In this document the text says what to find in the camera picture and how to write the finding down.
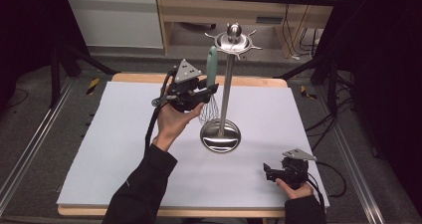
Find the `wall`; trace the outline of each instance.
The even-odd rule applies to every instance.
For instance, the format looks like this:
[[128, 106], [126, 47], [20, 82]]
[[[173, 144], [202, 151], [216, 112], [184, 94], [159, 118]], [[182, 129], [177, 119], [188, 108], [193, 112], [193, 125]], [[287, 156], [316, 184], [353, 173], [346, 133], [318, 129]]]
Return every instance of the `wall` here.
[[69, 0], [88, 46], [162, 49], [156, 0]]

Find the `round metal base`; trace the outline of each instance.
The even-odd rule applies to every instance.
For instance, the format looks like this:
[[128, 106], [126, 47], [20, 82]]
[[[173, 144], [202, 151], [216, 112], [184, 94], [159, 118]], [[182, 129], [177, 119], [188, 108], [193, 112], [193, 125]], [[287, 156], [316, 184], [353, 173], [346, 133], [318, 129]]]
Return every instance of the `round metal base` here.
[[201, 129], [201, 141], [213, 152], [225, 153], [234, 150], [240, 143], [239, 128], [231, 121], [225, 121], [224, 132], [219, 133], [220, 118], [206, 122]]

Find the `person's left hand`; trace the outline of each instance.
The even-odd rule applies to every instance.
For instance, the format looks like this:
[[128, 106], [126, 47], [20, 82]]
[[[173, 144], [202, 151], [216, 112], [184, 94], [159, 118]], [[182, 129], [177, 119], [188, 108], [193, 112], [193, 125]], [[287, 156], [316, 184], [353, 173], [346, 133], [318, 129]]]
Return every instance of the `person's left hand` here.
[[157, 119], [158, 135], [152, 143], [167, 151], [189, 122], [201, 114], [203, 107], [201, 103], [192, 112], [178, 112], [171, 104], [162, 107]]

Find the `black jacket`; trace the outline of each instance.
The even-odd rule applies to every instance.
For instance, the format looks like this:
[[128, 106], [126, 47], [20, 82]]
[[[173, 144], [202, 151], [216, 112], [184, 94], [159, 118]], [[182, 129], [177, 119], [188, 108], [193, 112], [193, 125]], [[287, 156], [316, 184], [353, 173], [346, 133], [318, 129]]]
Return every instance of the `black jacket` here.
[[[170, 153], [152, 144], [139, 167], [112, 197], [103, 223], [153, 224], [176, 163]], [[286, 223], [325, 221], [319, 203], [309, 196], [286, 202]]]

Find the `person's right hand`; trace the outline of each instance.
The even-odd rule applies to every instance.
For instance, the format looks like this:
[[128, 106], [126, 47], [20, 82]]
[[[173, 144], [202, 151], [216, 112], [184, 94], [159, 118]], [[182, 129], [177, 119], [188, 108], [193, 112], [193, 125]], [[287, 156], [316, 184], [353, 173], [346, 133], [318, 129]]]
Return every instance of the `person's right hand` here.
[[281, 189], [286, 192], [286, 194], [288, 194], [288, 197], [290, 199], [314, 195], [314, 189], [307, 182], [302, 183], [301, 187], [297, 190], [292, 189], [286, 182], [284, 182], [280, 178], [276, 179], [276, 183]]

